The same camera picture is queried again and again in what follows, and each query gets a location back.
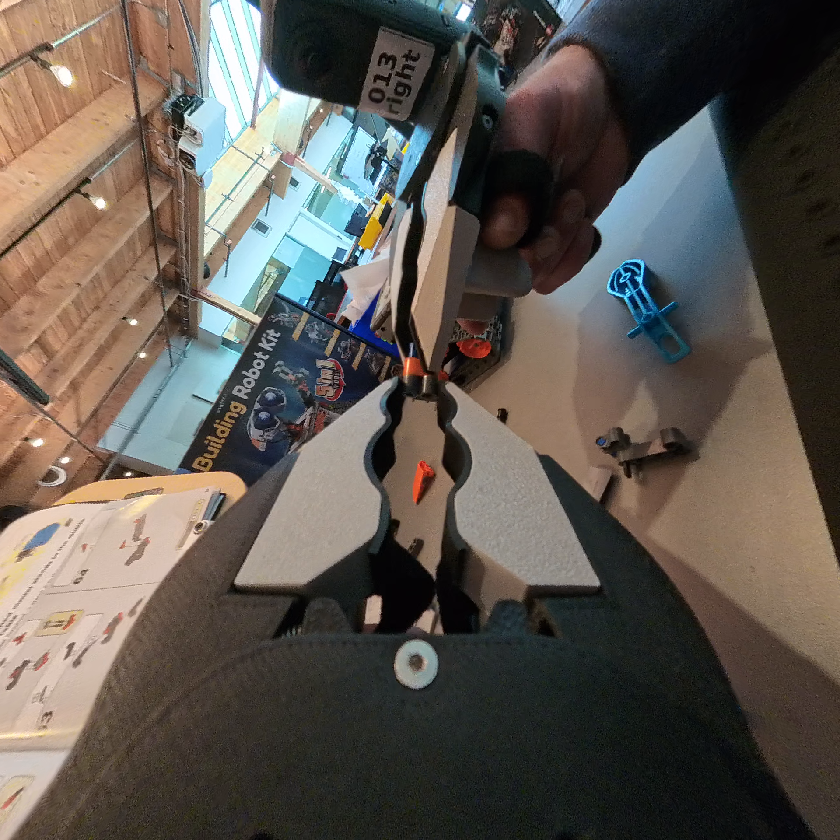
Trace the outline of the instruction booklet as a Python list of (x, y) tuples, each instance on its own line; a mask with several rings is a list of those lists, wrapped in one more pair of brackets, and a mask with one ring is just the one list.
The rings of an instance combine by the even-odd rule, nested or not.
[(1, 837), (67, 761), (130, 629), (225, 496), (72, 503), (2, 533)]

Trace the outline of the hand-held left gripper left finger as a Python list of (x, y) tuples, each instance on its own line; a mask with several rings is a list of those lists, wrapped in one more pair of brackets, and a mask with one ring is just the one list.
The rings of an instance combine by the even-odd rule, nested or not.
[(394, 466), (402, 384), (391, 379), (280, 463), (283, 480), (233, 593), (334, 600), (363, 625), (375, 567), (396, 545), (383, 478)]

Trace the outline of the dark blue toy box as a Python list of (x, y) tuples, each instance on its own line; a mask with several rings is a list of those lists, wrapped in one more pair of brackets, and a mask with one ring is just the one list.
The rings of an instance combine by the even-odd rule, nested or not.
[(395, 347), (276, 294), (176, 472), (250, 486), (402, 369)]

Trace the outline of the blue plastic tool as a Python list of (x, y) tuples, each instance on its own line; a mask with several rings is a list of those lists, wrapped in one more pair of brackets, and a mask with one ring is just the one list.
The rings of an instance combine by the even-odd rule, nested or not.
[(668, 321), (677, 302), (659, 306), (651, 291), (653, 280), (654, 275), (643, 260), (628, 259), (614, 269), (606, 291), (622, 302), (633, 318), (635, 325), (626, 336), (630, 340), (645, 336), (665, 362), (675, 364), (689, 355), (690, 346)]

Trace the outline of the pale wooden book stand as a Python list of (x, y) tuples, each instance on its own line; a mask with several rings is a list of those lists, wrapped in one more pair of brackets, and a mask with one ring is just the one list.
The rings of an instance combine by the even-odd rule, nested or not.
[(214, 471), (207, 474), (199, 472), (143, 478), (105, 479), (73, 490), (55, 501), (52, 507), (72, 503), (118, 501), (141, 496), (165, 496), (206, 488), (219, 490), (225, 496), (221, 507), (217, 511), (220, 515), (238, 502), (248, 490), (242, 479), (225, 471)]

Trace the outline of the blue storage bin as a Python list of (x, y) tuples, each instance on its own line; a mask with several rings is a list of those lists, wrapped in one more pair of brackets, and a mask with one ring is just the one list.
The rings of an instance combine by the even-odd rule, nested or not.
[(390, 298), (385, 294), (385, 290), (381, 289), (353, 324), (353, 331), (356, 333), (367, 331), (382, 337), (392, 333), (391, 322)]

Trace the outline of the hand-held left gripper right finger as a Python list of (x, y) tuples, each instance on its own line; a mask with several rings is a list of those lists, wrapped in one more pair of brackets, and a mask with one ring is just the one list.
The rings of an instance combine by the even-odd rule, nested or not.
[(448, 493), (441, 560), (481, 613), (601, 583), (537, 452), (456, 385), (439, 387)]

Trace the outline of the dark grey crank liftarm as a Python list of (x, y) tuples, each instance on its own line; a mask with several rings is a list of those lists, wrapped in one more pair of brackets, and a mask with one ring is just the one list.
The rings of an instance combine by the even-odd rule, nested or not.
[(692, 443), (677, 427), (664, 427), (656, 437), (636, 443), (623, 428), (612, 427), (595, 440), (595, 445), (613, 457), (624, 476), (629, 479), (647, 462), (692, 452)]

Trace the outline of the white crumpled paper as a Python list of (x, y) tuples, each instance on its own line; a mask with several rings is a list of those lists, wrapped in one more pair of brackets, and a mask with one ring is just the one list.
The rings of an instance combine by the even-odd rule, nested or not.
[(377, 257), (363, 265), (344, 268), (340, 277), (346, 286), (349, 302), (340, 316), (356, 323), (367, 312), (380, 293), (390, 274), (391, 247), (387, 246)]

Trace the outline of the person's right hand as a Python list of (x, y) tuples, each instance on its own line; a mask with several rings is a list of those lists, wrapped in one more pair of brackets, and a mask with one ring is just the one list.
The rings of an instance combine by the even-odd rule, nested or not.
[(500, 150), (529, 151), (552, 170), (553, 202), (536, 240), (520, 249), (532, 288), (549, 295), (585, 266), (595, 220), (625, 182), (626, 132), (601, 62), (582, 45), (560, 47), (507, 100)]

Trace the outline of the orange grey connector assembly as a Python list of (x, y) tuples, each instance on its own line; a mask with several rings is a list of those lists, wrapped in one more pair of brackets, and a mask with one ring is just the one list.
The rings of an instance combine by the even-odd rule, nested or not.
[(420, 359), (410, 357), (404, 360), (402, 388), (405, 398), (435, 403), (439, 386), (447, 381), (448, 374), (444, 370), (429, 373)]

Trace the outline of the yellow storage bin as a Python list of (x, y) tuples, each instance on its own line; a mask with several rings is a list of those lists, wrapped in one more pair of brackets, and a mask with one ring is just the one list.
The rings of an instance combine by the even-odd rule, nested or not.
[(359, 238), (358, 246), (362, 250), (372, 250), (384, 230), (385, 222), (390, 215), (392, 196), (385, 193), (375, 204), (367, 217), (364, 230)]

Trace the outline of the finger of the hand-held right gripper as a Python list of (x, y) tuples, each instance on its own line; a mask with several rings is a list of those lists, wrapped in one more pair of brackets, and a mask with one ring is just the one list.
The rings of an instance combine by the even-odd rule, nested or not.
[(426, 373), (438, 373), (458, 319), (487, 321), (503, 298), (532, 290), (532, 273), (516, 248), (495, 250), (480, 243), (480, 221), (457, 198), (468, 130), (449, 134), (425, 188), (419, 209), (423, 234), (416, 258), (416, 287), (409, 326)]
[(391, 327), (402, 358), (408, 357), (413, 342), (411, 305), (417, 283), (417, 256), (421, 239), (422, 213), (412, 203), (403, 209), (393, 237), (389, 276)]

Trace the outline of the white ceiling device box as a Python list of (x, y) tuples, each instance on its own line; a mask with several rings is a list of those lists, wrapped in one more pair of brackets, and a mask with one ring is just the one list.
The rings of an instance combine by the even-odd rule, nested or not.
[(183, 93), (164, 101), (175, 144), (172, 165), (203, 176), (224, 150), (226, 109), (216, 99)]

